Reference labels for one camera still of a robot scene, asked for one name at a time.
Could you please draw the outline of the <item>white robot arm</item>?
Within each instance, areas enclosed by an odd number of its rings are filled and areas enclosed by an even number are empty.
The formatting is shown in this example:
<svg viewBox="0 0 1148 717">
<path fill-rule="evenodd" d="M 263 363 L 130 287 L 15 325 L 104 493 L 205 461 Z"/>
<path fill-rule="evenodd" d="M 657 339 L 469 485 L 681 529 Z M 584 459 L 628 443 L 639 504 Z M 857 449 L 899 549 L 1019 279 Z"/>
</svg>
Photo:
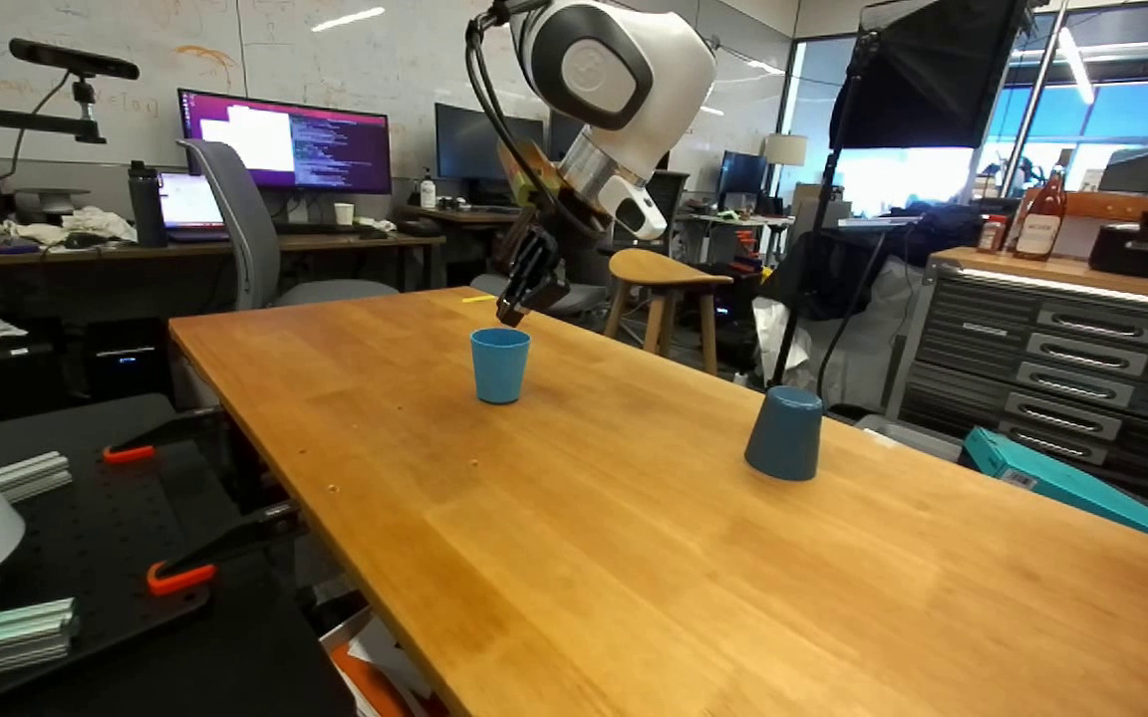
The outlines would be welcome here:
<svg viewBox="0 0 1148 717">
<path fill-rule="evenodd" d="M 558 163 L 503 119 L 483 56 L 495 27 L 508 32 L 531 91 L 581 125 Z M 566 254 L 577 244 L 599 244 L 604 226 L 628 238 L 667 232 L 651 180 L 702 112 L 713 56 L 686 15 L 608 0 L 488 0 L 462 40 L 469 91 L 522 175 L 519 238 L 495 301 L 495 317 L 519 327 L 571 293 Z"/>
</svg>

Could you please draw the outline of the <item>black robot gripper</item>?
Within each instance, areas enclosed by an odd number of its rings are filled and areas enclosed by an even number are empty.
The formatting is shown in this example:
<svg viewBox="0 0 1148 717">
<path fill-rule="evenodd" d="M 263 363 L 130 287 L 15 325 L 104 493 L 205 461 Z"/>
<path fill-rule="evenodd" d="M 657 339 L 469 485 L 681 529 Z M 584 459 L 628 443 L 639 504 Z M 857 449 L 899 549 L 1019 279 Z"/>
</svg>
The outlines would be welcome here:
<svg viewBox="0 0 1148 717">
<path fill-rule="evenodd" d="M 551 313 L 566 294 L 566 285 L 558 285 L 566 263 L 584 244 L 584 226 L 571 214 L 522 214 L 512 224 L 508 275 L 498 293 L 495 318 L 519 327 L 526 313 Z"/>
</svg>

